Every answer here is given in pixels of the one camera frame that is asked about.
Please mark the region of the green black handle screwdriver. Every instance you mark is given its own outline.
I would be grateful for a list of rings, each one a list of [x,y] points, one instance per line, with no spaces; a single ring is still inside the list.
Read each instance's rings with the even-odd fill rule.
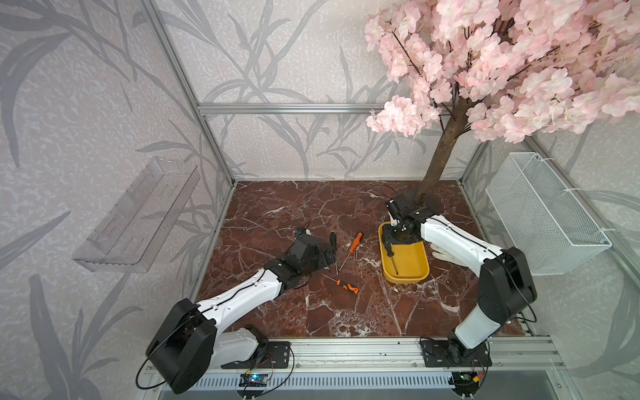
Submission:
[[[385,248],[385,250],[387,252],[388,257],[390,258],[390,260],[392,262],[393,269],[395,271],[395,275],[398,276],[398,268],[397,268],[397,265],[396,265],[396,263],[395,263],[395,261],[393,259],[393,256],[394,256],[393,247],[392,247],[391,243],[388,240],[386,240],[386,238],[383,238],[383,246],[384,246],[384,248]]]

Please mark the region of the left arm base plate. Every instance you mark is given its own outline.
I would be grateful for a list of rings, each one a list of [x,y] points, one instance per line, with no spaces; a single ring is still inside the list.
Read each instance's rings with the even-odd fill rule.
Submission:
[[[292,358],[290,346],[291,343],[289,341],[260,343],[248,360],[224,364],[222,369],[286,369],[289,367]]]

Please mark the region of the orange handle long screwdriver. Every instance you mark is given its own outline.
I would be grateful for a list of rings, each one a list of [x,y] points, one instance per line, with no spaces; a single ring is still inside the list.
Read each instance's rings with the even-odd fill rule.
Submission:
[[[357,233],[357,235],[355,236],[355,238],[353,239],[349,249],[348,249],[348,255],[345,257],[345,260],[343,261],[343,263],[341,264],[340,268],[338,269],[338,271],[341,271],[343,269],[343,267],[345,266],[345,264],[347,263],[347,261],[351,258],[351,256],[353,256],[356,252],[356,250],[358,249],[361,241],[363,238],[363,233],[359,232]]]

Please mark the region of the yellow plastic storage box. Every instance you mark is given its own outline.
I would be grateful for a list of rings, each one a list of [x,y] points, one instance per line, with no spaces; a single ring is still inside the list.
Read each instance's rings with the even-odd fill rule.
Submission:
[[[410,245],[392,245],[393,259],[398,268],[398,276],[395,275],[392,262],[383,246],[383,238],[386,238],[386,226],[383,223],[378,228],[378,241],[382,259],[383,276],[390,283],[413,284],[425,280],[430,273],[428,256],[423,242]]]

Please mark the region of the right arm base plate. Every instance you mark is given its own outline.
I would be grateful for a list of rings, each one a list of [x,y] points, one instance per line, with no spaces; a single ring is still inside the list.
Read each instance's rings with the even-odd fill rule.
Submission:
[[[427,368],[491,367],[487,343],[476,348],[465,348],[458,340],[420,338],[418,341]]]

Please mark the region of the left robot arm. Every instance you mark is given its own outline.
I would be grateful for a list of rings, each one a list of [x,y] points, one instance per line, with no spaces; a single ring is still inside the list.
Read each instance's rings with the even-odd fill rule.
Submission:
[[[309,231],[299,233],[279,257],[229,290],[198,303],[184,298],[171,308],[145,352],[175,394],[194,386],[211,367],[261,362],[259,347],[267,339],[256,328],[228,328],[259,306],[298,288],[303,278],[336,262],[338,239],[323,242]]]

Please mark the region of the orange black stubby screwdriver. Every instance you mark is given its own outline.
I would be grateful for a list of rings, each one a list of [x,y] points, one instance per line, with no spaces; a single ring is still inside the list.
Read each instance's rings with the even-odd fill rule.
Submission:
[[[351,285],[350,283],[347,283],[346,281],[343,281],[341,279],[337,279],[337,278],[332,278],[324,273],[322,273],[322,276],[329,279],[330,281],[336,283],[337,286],[339,286],[340,288],[343,288],[345,291],[349,291],[355,295],[358,295],[360,292],[360,289]]]

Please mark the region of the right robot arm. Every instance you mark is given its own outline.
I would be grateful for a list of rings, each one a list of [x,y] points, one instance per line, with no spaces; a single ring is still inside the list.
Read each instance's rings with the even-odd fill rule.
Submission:
[[[525,254],[502,249],[457,227],[414,201],[411,192],[387,201],[390,216],[378,230],[383,274],[391,283],[418,283],[428,276],[425,246],[435,258],[468,268],[478,277],[477,304],[446,339],[421,341],[428,367],[491,363],[488,339],[538,298]]]

